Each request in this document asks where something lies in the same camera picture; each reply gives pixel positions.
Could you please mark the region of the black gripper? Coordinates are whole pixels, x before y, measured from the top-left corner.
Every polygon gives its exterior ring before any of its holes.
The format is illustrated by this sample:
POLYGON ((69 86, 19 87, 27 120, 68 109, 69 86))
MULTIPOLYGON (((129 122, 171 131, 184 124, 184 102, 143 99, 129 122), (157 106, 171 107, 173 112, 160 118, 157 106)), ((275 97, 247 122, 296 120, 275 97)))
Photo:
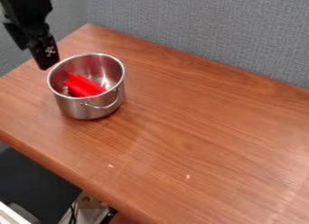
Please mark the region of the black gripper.
POLYGON ((0 0, 3 27, 21 50, 30 51, 40 70, 58 62, 56 40, 45 22, 53 7, 50 0, 0 0), (27 35, 42 35, 27 43, 27 35))

